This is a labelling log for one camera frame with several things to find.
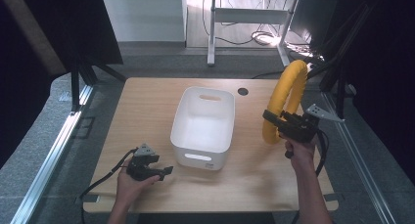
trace table surface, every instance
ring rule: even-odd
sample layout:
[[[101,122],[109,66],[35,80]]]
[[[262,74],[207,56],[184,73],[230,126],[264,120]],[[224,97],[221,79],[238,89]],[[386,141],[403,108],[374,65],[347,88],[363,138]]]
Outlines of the table surface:
[[[284,140],[267,145],[261,137],[262,113],[277,80],[130,78],[126,81],[91,183],[104,177],[131,149],[151,146],[160,160],[153,168],[174,166],[171,175],[142,194],[130,211],[260,212],[298,210],[297,182],[284,157]],[[186,88],[225,90],[235,96],[235,126],[228,158],[218,171],[180,165],[170,133]],[[242,96],[239,88],[249,93]],[[316,153],[315,163],[319,161]],[[319,175],[324,195],[333,194],[326,170]],[[93,189],[97,202],[85,202],[88,212],[110,212],[115,200],[116,175]],[[326,202],[335,210],[337,201]]]

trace yellow foam tube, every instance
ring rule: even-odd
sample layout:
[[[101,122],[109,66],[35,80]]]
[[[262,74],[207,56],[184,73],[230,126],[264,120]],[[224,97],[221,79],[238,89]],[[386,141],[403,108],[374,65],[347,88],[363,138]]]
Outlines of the yellow foam tube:
[[[278,80],[267,109],[280,115],[291,92],[285,111],[296,112],[304,93],[306,80],[307,64],[300,60],[291,62]],[[267,144],[276,144],[280,140],[277,127],[268,120],[263,121],[262,138]]]

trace gray floor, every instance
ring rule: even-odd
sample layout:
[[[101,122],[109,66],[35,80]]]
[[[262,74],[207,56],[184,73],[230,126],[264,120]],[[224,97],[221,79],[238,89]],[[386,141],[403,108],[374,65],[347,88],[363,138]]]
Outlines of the gray floor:
[[[125,76],[252,78],[279,70],[276,51],[219,50],[216,66],[207,66],[206,50],[180,47],[121,46],[124,66],[113,66]],[[90,184],[96,162],[104,145],[123,83],[95,68],[99,77],[93,98],[82,115],[62,157],[42,194],[30,223],[80,223],[80,205],[75,198]],[[278,78],[265,75],[262,78]],[[327,109],[318,90],[319,77],[307,83],[302,105],[317,104]],[[0,223],[9,223],[27,189],[47,156],[70,111],[70,75],[54,81],[51,96],[16,152],[0,170]],[[395,223],[415,223],[415,188],[391,154],[345,101],[346,125],[395,218]],[[333,122],[320,124],[330,138],[326,168],[340,203],[332,215],[337,223],[382,223],[345,143]],[[275,212],[275,223],[291,223],[294,212]],[[105,223],[108,214],[86,213],[86,223]],[[128,223],[135,223],[130,215]]]

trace wall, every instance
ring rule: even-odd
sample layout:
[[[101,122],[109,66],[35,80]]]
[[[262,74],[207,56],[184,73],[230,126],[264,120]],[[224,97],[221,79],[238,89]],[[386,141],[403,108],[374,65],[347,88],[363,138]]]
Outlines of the wall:
[[[186,0],[104,2],[118,42],[186,40]]]

